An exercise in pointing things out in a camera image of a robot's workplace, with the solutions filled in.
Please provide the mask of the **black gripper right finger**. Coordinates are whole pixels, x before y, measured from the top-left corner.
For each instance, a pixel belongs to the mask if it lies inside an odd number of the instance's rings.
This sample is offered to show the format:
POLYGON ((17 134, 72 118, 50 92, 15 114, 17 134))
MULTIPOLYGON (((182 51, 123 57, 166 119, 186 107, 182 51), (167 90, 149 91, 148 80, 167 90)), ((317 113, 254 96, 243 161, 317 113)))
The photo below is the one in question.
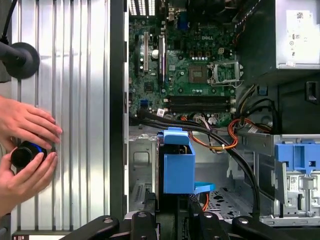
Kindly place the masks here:
POLYGON ((231 224, 204 211, 194 194, 188 196, 193 240, 292 240, 293 237, 250 216, 238 216, 231 224))

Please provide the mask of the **person's left hand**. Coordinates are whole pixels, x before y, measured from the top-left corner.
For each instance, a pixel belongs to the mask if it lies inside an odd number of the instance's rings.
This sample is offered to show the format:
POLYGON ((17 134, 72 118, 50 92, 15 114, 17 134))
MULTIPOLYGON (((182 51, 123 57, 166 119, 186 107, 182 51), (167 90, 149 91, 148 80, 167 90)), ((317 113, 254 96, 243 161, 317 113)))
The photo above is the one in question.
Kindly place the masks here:
POLYGON ((52 143, 60 143, 62 132, 48 112, 27 103, 0 97, 0 143, 7 151, 16 147, 13 138, 50 150, 52 143))

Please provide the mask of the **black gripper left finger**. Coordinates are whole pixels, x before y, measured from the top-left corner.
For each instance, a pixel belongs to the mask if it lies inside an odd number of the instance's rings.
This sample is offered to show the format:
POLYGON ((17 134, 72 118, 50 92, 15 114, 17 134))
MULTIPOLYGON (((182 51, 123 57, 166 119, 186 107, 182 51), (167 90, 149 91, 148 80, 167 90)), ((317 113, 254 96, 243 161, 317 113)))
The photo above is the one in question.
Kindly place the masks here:
POLYGON ((144 208, 124 220, 103 215, 64 236, 63 240, 157 240, 156 194, 145 195, 144 208))

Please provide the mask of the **person's right hand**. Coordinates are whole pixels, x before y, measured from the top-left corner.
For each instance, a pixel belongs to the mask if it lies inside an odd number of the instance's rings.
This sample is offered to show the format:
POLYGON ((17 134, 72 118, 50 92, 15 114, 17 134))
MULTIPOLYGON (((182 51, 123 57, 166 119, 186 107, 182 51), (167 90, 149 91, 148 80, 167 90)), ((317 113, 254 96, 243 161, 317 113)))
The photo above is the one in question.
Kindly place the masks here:
POLYGON ((9 214, 17 205, 34 197, 52 181, 58 162, 55 152, 45 159, 44 154, 36 157, 20 172, 11 170, 11 154, 6 154, 0 161, 0 216, 9 214))

